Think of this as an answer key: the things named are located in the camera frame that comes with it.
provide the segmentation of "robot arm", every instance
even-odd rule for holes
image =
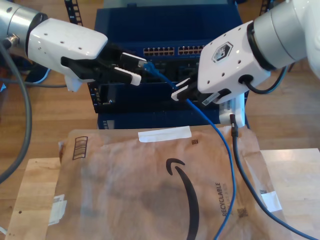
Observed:
[[[216,104],[230,101],[257,86],[270,72],[305,57],[320,78],[320,1],[286,0],[255,21],[238,26],[206,45],[200,56],[197,86],[184,85],[172,94],[212,94]]]
[[[146,60],[123,52],[97,31],[49,18],[33,9],[0,1],[0,37],[11,53],[27,57],[65,76],[70,91],[82,83],[116,79],[139,85],[130,71]]]

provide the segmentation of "wooden table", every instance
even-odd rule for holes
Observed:
[[[263,150],[286,221],[320,238],[320,152],[317,148]],[[59,158],[30,159],[6,240],[46,238],[60,169]],[[294,239],[303,239],[292,234]]]

